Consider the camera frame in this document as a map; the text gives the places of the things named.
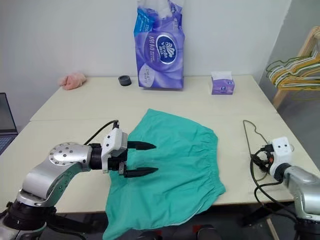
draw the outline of tissue box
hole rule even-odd
[[[232,95],[235,89],[233,79],[217,79],[212,78],[212,95]]]
[[[235,82],[231,71],[213,71],[212,95],[232,95],[235,89]]]

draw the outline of tissue package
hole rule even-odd
[[[139,86],[182,89],[182,6],[170,0],[141,0],[137,12],[134,40]]]
[[[235,81],[231,71],[213,71],[212,95],[232,95],[235,90]]]

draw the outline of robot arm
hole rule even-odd
[[[23,181],[16,200],[0,217],[0,240],[35,239],[46,227],[46,220],[56,212],[55,205],[72,178],[81,172],[118,171],[125,178],[145,176],[157,168],[127,169],[128,149],[149,150],[156,146],[147,142],[128,141],[128,135],[116,124],[104,138],[103,145],[61,143],[48,157],[32,169]]]
[[[295,229],[301,240],[320,239],[320,179],[301,167],[292,166],[292,150],[286,137],[274,139],[262,148],[268,160],[255,156],[261,170],[288,188],[294,197],[297,223]]]

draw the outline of table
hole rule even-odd
[[[269,115],[277,111],[252,76],[234,76],[233,95],[211,95],[211,77],[186,77],[184,89],[150,90],[138,87],[137,79],[123,87],[116,77],[89,78],[82,86],[62,88],[36,112],[31,121],[141,118],[152,108],[192,119],[199,116]]]
[[[123,131],[130,133],[141,119],[139,114],[128,116],[126,111],[119,112],[118,119]],[[243,120],[250,120],[256,124],[258,131],[264,134],[267,140],[287,136],[294,145],[294,163],[305,170],[320,175],[317,167],[296,137],[277,114],[265,115],[215,115],[206,113],[195,114],[192,120],[214,130],[218,136],[217,161],[220,179],[226,187],[226,193],[221,195],[215,205],[230,205],[255,203],[253,195],[254,183],[250,176],[249,154]],[[84,143],[98,128],[112,118],[101,119],[70,119],[46,120],[30,122],[7,150],[0,156],[0,206],[13,201],[20,189],[26,174],[48,155],[49,150],[56,144],[63,142]],[[253,150],[259,149],[263,140],[253,132],[248,125],[248,137]],[[99,143],[110,129],[104,130],[93,142]],[[256,177],[262,173],[255,170]],[[110,187],[110,178],[102,174],[101,170],[80,173],[71,181],[62,198],[56,205],[60,213],[92,213],[105,210],[106,199]],[[279,201],[291,201],[293,198],[282,185],[266,188]]]

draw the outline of pink plush toy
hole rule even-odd
[[[65,77],[59,79],[59,85],[63,87],[64,90],[76,89],[86,81],[85,75],[82,73],[71,73]]]

